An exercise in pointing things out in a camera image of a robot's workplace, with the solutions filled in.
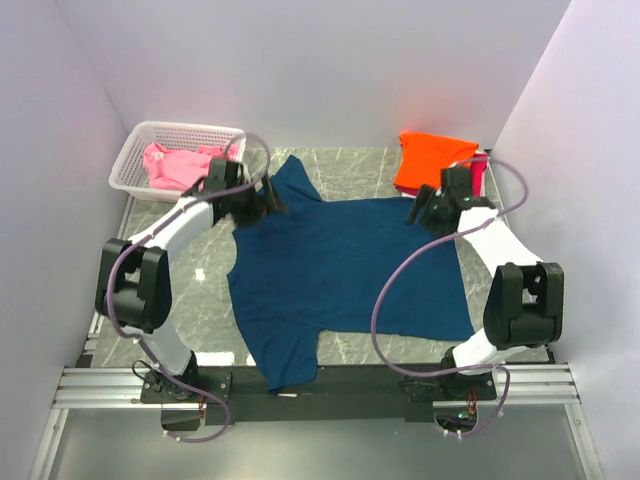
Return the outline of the navy blue t shirt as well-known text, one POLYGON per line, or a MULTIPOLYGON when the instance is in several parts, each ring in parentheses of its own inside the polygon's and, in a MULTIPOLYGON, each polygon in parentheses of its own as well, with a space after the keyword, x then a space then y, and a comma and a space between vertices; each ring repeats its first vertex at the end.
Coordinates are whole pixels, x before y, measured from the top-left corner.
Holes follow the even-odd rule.
POLYGON ((407 198, 323 200, 302 162, 272 178, 287 211, 238 228, 228 285, 269 392, 314 380, 323 331, 460 342, 474 332, 455 245, 406 223, 407 198))

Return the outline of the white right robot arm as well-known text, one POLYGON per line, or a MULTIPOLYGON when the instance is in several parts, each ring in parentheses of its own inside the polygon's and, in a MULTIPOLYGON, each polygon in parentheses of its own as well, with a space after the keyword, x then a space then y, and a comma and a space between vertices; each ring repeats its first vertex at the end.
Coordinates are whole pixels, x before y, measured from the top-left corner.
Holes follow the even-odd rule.
POLYGON ((445 168, 439 188, 423 185, 407 218, 409 224, 414 221, 436 236, 437 246, 464 236, 492 275, 483 327, 442 359, 445 369, 438 378, 444 395, 460 399, 473 388, 475 376, 560 338, 562 267, 521 243, 494 203, 474 193, 469 169, 445 168))

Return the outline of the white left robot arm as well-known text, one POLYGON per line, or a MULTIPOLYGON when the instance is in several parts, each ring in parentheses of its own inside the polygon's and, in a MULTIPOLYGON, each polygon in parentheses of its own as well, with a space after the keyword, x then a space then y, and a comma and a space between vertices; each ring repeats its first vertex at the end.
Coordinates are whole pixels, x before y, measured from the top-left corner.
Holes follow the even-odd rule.
POLYGON ((200 378, 196 354, 169 321, 171 261, 226 217, 244 227, 284 210, 267 167, 249 176, 243 164, 222 156, 211 160, 207 174, 160 220, 127 240, 114 238, 104 245, 95 308, 121 337, 140 345, 176 401, 193 399, 200 378))

